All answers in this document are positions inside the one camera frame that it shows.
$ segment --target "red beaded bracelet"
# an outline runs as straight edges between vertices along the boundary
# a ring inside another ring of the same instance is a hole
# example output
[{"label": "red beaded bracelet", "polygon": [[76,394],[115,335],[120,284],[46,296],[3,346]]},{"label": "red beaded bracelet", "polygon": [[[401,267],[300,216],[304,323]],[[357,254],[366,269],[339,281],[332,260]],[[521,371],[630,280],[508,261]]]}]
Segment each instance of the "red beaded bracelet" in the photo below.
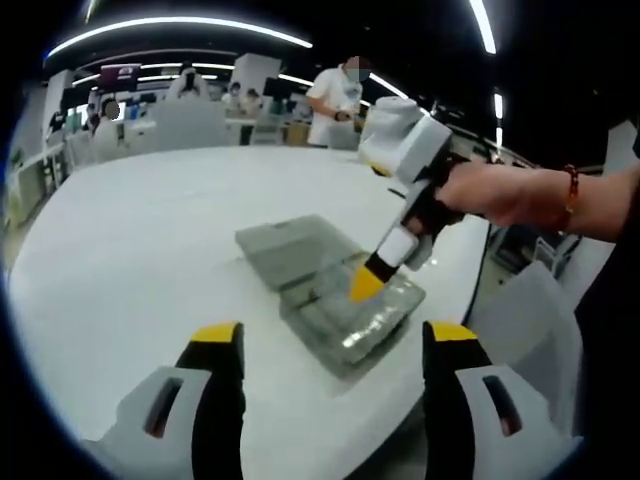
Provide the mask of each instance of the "red beaded bracelet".
[{"label": "red beaded bracelet", "polygon": [[565,166],[564,171],[571,175],[571,183],[569,184],[569,196],[564,205],[564,211],[553,221],[553,228],[557,231],[564,231],[567,228],[575,206],[578,203],[578,171],[573,165]]}]

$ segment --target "ceiling light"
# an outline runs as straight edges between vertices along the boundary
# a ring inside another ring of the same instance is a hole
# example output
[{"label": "ceiling light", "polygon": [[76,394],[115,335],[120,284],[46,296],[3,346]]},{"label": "ceiling light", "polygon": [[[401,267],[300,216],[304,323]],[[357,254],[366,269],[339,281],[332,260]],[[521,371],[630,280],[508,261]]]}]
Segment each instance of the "ceiling light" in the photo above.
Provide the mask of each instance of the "ceiling light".
[{"label": "ceiling light", "polygon": [[99,76],[100,76],[99,73],[97,75],[89,75],[88,77],[84,77],[84,78],[81,78],[80,80],[76,80],[71,85],[73,85],[75,87],[76,85],[80,85],[80,84],[83,84],[85,82],[90,82],[91,80],[95,80]]},{"label": "ceiling light", "polygon": [[480,35],[482,35],[482,42],[484,43],[484,49],[487,53],[495,55],[496,44],[493,41],[493,34],[491,33],[491,25],[489,24],[489,17],[487,17],[487,11],[484,8],[482,0],[469,0],[471,2],[471,8],[476,16],[478,27],[480,27]]},{"label": "ceiling light", "polygon": [[380,78],[379,76],[377,76],[375,73],[371,74],[371,80],[373,80],[374,82],[376,82],[379,85],[382,85],[384,88],[386,88],[387,90],[395,93],[396,95],[398,95],[400,98],[404,98],[405,100],[407,98],[409,98],[409,96],[404,93],[402,90],[394,87],[393,85],[391,85],[389,82],[387,82],[386,80],[383,80],[382,78]]},{"label": "ceiling light", "polygon": [[87,8],[87,15],[84,17],[84,23],[89,23],[89,19],[91,15],[93,15],[93,10],[95,9],[97,0],[90,0],[89,7]]},{"label": "ceiling light", "polygon": [[146,70],[148,68],[180,68],[181,63],[153,63],[151,65],[142,65],[140,69]]},{"label": "ceiling light", "polygon": [[[233,70],[233,65],[222,65],[220,63],[193,63],[195,68],[216,68],[218,70]],[[150,68],[180,68],[181,63],[152,63],[150,65],[142,65],[142,70],[148,70]]]},{"label": "ceiling light", "polygon": [[493,96],[493,105],[496,109],[496,118],[502,120],[502,115],[504,114],[503,105],[502,105],[502,95],[496,93]]},{"label": "ceiling light", "polygon": [[271,30],[270,28],[260,27],[258,25],[251,25],[249,23],[243,22],[234,22],[231,20],[224,20],[222,18],[204,18],[204,17],[155,17],[155,18],[139,18],[137,20],[127,20],[125,22],[118,22],[111,25],[106,25],[104,27],[96,28],[94,30],[90,30],[88,32],[77,35],[69,40],[62,42],[60,45],[51,50],[46,58],[55,55],[56,53],[61,52],[67,47],[75,45],[76,43],[82,42],[91,37],[95,37],[97,35],[101,35],[103,33],[111,32],[114,30],[120,30],[123,28],[129,27],[137,27],[141,25],[152,25],[152,24],[165,24],[165,23],[186,23],[186,24],[200,24],[200,25],[215,25],[221,27],[230,27],[230,28],[238,28],[241,30],[249,30],[251,32],[261,33],[263,35],[268,35],[270,37],[278,38],[280,40],[284,40],[289,43],[293,43],[295,45],[300,45],[301,47],[311,48],[313,45],[305,40],[301,40],[299,38],[293,37],[291,35],[287,35],[285,33],[277,32],[275,30]]},{"label": "ceiling light", "polygon": [[154,75],[151,77],[140,77],[138,78],[139,82],[154,82],[159,80],[174,80],[178,78],[180,75]]},{"label": "ceiling light", "polygon": [[217,68],[219,70],[233,70],[236,68],[233,65],[222,65],[219,63],[194,63],[193,66],[196,68]]},{"label": "ceiling light", "polygon": [[310,82],[309,80],[303,80],[302,78],[298,77],[292,77],[291,75],[284,75],[281,73],[280,75],[278,75],[278,78],[281,78],[282,80],[289,80],[290,82],[299,83],[300,85],[306,85],[308,87],[313,86],[313,82]]}]

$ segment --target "yellow stripe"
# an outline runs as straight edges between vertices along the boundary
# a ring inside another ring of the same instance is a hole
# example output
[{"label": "yellow stripe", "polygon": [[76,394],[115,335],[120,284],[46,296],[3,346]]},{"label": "yellow stripe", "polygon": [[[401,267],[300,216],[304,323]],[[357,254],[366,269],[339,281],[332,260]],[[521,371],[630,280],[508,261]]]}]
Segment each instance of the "yellow stripe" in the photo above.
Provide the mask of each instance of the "yellow stripe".
[{"label": "yellow stripe", "polygon": [[192,342],[231,343],[233,331],[237,323],[222,323],[198,330],[192,337]]},{"label": "yellow stripe", "polygon": [[462,325],[447,322],[431,322],[433,334],[436,342],[447,342],[452,340],[475,340],[478,337]]},{"label": "yellow stripe", "polygon": [[352,302],[360,303],[375,297],[384,288],[384,282],[380,280],[367,267],[360,267],[351,280]]}]

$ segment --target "cardboard box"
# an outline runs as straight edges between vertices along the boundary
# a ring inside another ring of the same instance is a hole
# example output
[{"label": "cardboard box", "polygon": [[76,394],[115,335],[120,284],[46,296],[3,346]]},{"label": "cardboard box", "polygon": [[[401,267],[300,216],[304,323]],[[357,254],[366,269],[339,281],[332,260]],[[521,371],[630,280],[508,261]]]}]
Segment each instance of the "cardboard box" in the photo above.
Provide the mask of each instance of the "cardboard box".
[{"label": "cardboard box", "polygon": [[292,147],[307,146],[310,126],[306,123],[292,123],[287,128],[285,143]]}]

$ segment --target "black ceiling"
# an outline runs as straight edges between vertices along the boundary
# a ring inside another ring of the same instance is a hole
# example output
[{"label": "black ceiling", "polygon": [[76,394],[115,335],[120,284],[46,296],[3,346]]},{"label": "black ceiling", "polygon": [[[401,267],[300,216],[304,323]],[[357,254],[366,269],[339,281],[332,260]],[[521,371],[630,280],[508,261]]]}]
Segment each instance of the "black ceiling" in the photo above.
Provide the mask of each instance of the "black ceiling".
[{"label": "black ceiling", "polygon": [[[67,38],[70,29],[179,14],[268,26],[309,40],[314,47],[308,50],[229,29],[153,26],[104,35],[60,54],[56,62],[79,66],[132,49],[253,51],[283,58],[286,73],[312,79],[320,66],[362,54],[372,60],[376,73],[423,106],[438,99],[460,109],[465,116],[458,123],[490,139],[496,128],[492,98],[497,89],[505,99],[505,146],[535,163],[601,163],[607,128],[638,111],[638,2],[484,4],[496,55],[484,51],[469,0],[97,0],[89,26],[81,25],[82,12],[76,10],[61,18],[67,32],[56,38]],[[365,99],[388,94],[367,83]]]}]

